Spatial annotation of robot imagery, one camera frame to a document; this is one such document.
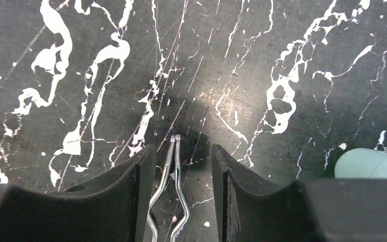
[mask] bent metal wire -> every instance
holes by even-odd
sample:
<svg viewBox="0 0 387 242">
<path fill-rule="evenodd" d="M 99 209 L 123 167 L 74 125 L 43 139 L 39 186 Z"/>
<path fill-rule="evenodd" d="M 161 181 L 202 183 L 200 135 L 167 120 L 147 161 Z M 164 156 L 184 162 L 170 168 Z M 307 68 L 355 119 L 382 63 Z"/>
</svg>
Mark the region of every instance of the bent metal wire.
<svg viewBox="0 0 387 242">
<path fill-rule="evenodd" d="M 156 191 L 153 193 L 152 198 L 149 202 L 149 211 L 148 211 L 148 224 L 149 227 L 152 230 L 152 242 L 156 242 L 158 239 L 158 227 L 155 224 L 155 222 L 152 220 L 151 217 L 151 209 L 153 205 L 155 204 L 156 200 L 159 198 L 159 196 L 162 194 L 162 192 L 165 190 L 168 184 L 168 176 L 170 174 L 170 166 L 173 158 L 173 151 L 174 151 L 174 143 L 176 145 L 176 154 L 175 154 L 175 171 L 174 171 L 174 180 L 175 180 L 175 186 L 176 186 L 176 192 L 177 196 L 179 197 L 179 200 L 181 202 L 184 216 L 178 221 L 176 226 L 171 232 L 170 241 L 175 242 L 177 234 L 180 232 L 180 230 L 183 228 L 183 226 L 186 224 L 187 220 L 189 219 L 189 207 L 187 206 L 186 199 L 183 195 L 181 182 L 180 182 L 180 135 L 173 135 L 170 139 L 170 148 L 168 149 L 167 157 L 165 159 L 164 168 L 162 169 L 162 177 L 161 181 L 159 183 L 159 187 L 156 189 Z"/>
</svg>

